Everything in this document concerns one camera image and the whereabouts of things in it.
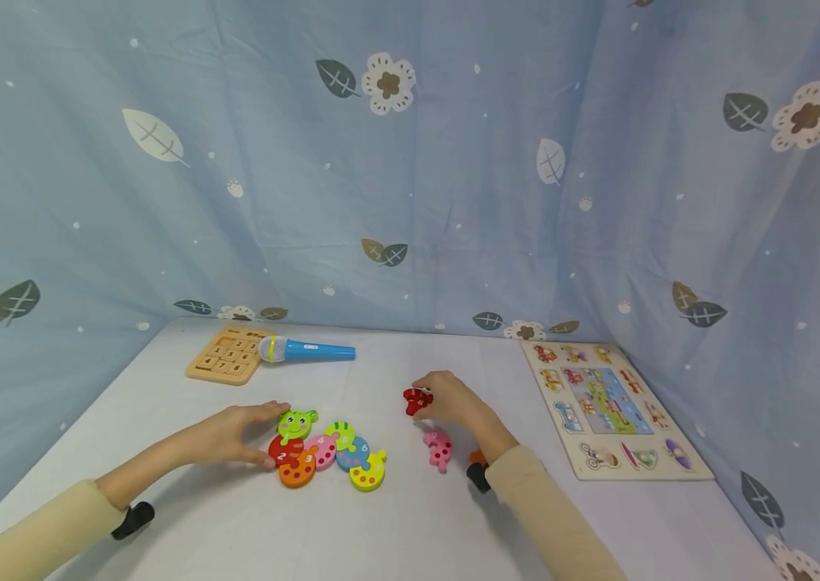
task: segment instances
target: beige sleeve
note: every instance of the beige sleeve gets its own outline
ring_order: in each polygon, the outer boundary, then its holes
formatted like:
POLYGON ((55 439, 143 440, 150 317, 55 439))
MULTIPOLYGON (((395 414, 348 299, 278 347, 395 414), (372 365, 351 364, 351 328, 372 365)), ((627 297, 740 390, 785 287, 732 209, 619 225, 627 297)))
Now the beige sleeve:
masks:
POLYGON ((626 580, 610 551, 529 448, 509 449, 485 476, 526 529, 555 579, 626 580))
POLYGON ((92 481, 74 484, 0 534, 0 581, 42 581, 124 518, 92 481))

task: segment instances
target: green caterpillar head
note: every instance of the green caterpillar head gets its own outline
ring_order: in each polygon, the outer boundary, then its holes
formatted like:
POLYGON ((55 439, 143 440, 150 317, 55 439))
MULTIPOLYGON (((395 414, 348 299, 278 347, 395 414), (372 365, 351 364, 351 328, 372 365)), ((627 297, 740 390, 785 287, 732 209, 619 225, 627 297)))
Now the green caterpillar head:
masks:
POLYGON ((281 434, 281 444, 286 445, 288 440, 306 438, 310 434, 313 422, 320 419, 316 410, 308 412, 289 411, 281 416, 278 422, 278 433, 281 434))

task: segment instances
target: flower print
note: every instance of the flower print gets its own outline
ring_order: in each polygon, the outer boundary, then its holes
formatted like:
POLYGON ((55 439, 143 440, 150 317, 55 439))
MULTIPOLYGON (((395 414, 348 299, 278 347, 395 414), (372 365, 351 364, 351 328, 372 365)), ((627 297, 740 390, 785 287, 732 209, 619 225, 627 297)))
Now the flower print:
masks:
POLYGON ((770 534, 765 539, 772 560, 778 567, 778 573, 788 581, 820 581, 820 564, 815 562, 806 552, 791 550, 784 546, 781 539, 770 534))
POLYGON ((222 307, 220 312, 216 313, 216 316, 221 319, 257 320, 255 311, 252 311, 251 308, 246 307, 245 305, 239 305, 237 307, 222 307))
POLYGON ((528 320, 514 320, 504 329, 504 336, 508 339, 522 339, 523 341, 542 341, 546 333, 539 323, 530 323, 528 320))
POLYGON ((772 139, 772 149, 787 152, 796 145, 809 149, 820 142, 820 81, 802 86, 791 103, 775 115, 772 127, 778 134, 772 139))
POLYGON ((416 73, 407 61, 394 62, 385 52, 368 57, 368 72, 362 75, 362 88, 371 96, 371 112, 387 115, 401 112, 412 103, 416 73))

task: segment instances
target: silver microphone head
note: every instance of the silver microphone head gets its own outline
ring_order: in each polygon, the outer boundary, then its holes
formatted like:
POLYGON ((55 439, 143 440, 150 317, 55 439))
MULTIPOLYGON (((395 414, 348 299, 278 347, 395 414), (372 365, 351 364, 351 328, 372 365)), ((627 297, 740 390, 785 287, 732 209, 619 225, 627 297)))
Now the silver microphone head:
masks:
POLYGON ((287 349, 286 336, 266 336, 258 342, 258 356, 269 363, 282 362, 287 349))

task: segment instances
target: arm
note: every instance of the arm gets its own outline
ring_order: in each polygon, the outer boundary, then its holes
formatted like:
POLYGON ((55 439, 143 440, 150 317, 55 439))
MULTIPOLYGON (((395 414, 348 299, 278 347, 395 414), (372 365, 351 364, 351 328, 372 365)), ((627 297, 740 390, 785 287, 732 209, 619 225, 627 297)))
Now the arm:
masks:
POLYGON ((122 524, 124 510, 168 472, 188 464, 241 461, 274 469, 274 460, 243 444, 247 424, 290 409, 269 402, 227 408, 148 447, 96 482, 84 481, 0 534, 0 581, 41 581, 122 524))
POLYGON ((497 498, 512 509, 550 573, 559 581, 625 581, 604 543, 545 467, 514 438, 500 418, 453 374, 433 372, 414 387, 433 392, 433 404, 414 420, 462 424, 490 465, 497 498))

